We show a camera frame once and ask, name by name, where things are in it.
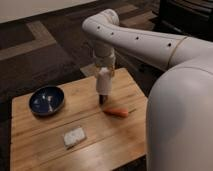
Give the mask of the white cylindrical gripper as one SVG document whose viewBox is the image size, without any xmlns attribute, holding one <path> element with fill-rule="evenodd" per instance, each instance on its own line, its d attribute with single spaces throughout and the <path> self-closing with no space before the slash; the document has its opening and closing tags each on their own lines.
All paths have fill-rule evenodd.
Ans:
<svg viewBox="0 0 213 171">
<path fill-rule="evenodd" d="M 94 69 L 94 76 L 98 78 L 100 68 L 106 67 L 110 69 L 111 77 L 115 76 L 115 61 L 116 57 L 114 54 L 108 56 L 97 56 L 96 54 L 93 55 L 95 69 Z"/>
</svg>

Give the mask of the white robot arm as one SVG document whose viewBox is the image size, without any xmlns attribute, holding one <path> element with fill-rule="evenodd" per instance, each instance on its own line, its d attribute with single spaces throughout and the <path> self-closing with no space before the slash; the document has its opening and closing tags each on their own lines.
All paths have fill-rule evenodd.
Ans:
<svg viewBox="0 0 213 171">
<path fill-rule="evenodd" d="M 112 9 L 86 18 L 82 29 L 100 98 L 110 94 L 117 48 L 163 71 L 147 103 L 147 171 L 213 171 L 213 42 L 122 27 Z"/>
</svg>

